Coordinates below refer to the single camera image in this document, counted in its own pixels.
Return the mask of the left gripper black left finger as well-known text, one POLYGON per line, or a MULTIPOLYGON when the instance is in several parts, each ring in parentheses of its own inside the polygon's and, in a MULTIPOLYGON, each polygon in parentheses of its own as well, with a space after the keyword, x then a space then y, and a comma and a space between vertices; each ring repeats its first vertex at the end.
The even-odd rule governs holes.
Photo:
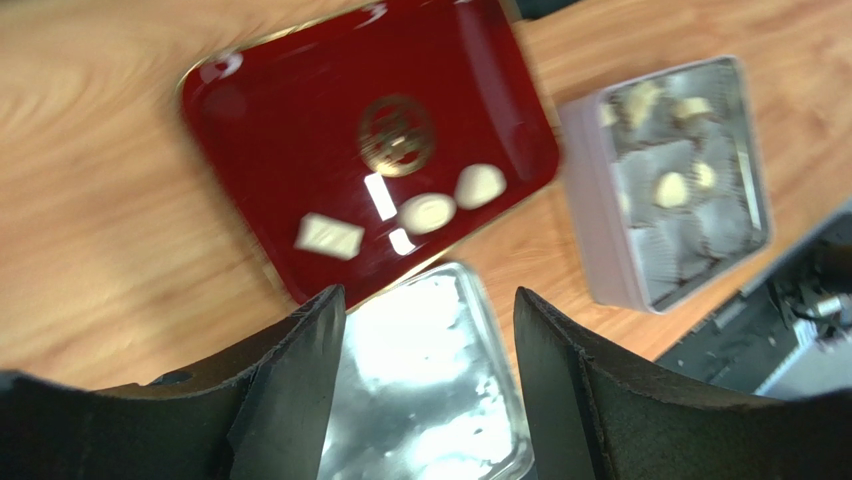
POLYGON ((332 286, 278 323, 147 385, 1 374, 5 479, 314 479, 340 363, 332 286))

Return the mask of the white oval chocolate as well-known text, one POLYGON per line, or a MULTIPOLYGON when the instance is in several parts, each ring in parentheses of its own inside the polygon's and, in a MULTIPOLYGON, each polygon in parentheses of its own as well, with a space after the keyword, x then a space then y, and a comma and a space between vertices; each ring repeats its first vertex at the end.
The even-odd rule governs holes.
POLYGON ((717 173, 706 162, 697 161, 692 164, 692 179, 698 190, 709 191, 717 184, 717 173))
POLYGON ((448 195, 424 193, 407 200, 399 209, 399 224, 413 235, 424 235, 446 226, 456 213, 448 195))

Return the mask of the red lacquer tray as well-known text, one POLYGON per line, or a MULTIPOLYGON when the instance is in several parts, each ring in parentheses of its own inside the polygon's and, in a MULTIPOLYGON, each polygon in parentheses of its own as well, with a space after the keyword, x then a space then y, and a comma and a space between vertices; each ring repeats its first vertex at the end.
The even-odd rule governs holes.
POLYGON ((375 1, 212 56, 179 86, 185 124, 291 298, 375 295, 541 189, 559 147, 498 1, 375 1), (460 173, 504 193, 458 207, 460 173), (412 197, 456 203, 443 228, 399 224, 412 197), (365 229, 342 261, 294 247, 318 213, 365 229))

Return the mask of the white rectangular chocolate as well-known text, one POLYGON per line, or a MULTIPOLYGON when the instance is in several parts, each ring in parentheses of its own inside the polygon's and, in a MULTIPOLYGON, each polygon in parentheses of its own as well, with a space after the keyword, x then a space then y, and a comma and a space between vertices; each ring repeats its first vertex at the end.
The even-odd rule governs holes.
POLYGON ((618 115, 614 107, 607 102, 599 106, 599 124, 602 128, 609 128, 618 122, 618 115))
POLYGON ((653 81, 643 81, 629 92, 625 113, 632 129, 638 129, 652 114, 663 89, 653 81))
POLYGON ((294 247, 349 261, 360 253, 364 234, 363 227, 318 213, 308 213, 300 220, 294 247))
POLYGON ((672 107, 672 115, 679 121, 686 121, 696 116, 712 114, 710 102, 703 97, 689 97, 677 100, 672 107))

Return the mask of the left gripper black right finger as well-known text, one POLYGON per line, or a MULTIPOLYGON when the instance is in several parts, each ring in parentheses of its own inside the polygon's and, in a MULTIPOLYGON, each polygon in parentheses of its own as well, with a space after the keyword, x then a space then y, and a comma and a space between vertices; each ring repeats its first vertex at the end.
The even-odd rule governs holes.
POLYGON ((672 372, 521 287, 514 340, 541 479, 847 479, 851 394, 782 401, 672 372))

